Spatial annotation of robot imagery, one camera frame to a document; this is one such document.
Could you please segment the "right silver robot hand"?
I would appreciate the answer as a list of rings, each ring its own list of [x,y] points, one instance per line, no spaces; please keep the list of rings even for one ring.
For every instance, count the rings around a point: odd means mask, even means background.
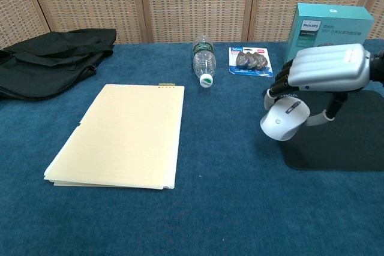
[[[293,91],[333,94],[331,105],[303,123],[317,126],[333,121],[348,93],[358,91],[374,79],[373,58],[362,44],[318,46],[300,50],[286,62],[266,91],[264,107],[269,111],[280,98]]]

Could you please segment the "white computer mouse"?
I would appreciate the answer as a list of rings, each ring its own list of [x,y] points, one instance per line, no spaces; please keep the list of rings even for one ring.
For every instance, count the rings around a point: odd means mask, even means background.
[[[291,139],[310,116],[307,104],[296,97],[283,97],[276,101],[260,120],[262,131],[278,141]]]

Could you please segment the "cream paper notepad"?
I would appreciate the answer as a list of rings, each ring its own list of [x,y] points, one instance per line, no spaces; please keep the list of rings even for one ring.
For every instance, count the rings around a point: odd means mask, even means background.
[[[105,85],[44,172],[56,186],[172,189],[184,87]]]

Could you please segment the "blue table cloth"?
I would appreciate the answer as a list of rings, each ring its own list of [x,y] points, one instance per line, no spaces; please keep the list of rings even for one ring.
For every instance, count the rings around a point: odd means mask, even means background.
[[[270,77],[204,89],[190,43],[117,45],[96,75],[0,100],[0,256],[384,256],[384,172],[288,168],[259,127]],[[107,83],[185,88],[174,189],[54,186],[47,166]]]

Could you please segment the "clear plastic water bottle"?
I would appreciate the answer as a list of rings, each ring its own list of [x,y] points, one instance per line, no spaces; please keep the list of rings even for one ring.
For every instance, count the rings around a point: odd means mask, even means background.
[[[214,84],[216,67],[212,40],[207,35],[199,35],[193,41],[193,70],[201,87],[210,88]]]

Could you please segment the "black fabric bag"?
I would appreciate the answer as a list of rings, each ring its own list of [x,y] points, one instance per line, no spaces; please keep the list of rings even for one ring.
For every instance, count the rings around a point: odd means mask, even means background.
[[[0,99],[53,98],[93,76],[113,54],[114,28],[46,34],[0,49]]]

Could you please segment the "black mouse pad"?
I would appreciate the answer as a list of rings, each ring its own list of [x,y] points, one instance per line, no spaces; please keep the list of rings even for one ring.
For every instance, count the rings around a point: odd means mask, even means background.
[[[352,92],[332,122],[303,126],[279,148],[298,170],[384,171],[384,96]]]

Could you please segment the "correction tape blister pack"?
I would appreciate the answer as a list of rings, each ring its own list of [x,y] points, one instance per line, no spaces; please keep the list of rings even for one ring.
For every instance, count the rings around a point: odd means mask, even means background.
[[[229,72],[241,76],[272,77],[268,49],[264,47],[229,47]]]

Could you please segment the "teal Philips product box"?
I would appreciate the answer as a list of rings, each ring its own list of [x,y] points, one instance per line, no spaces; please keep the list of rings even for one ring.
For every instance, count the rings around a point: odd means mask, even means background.
[[[299,2],[284,54],[284,61],[310,47],[364,43],[374,17],[365,7]]]

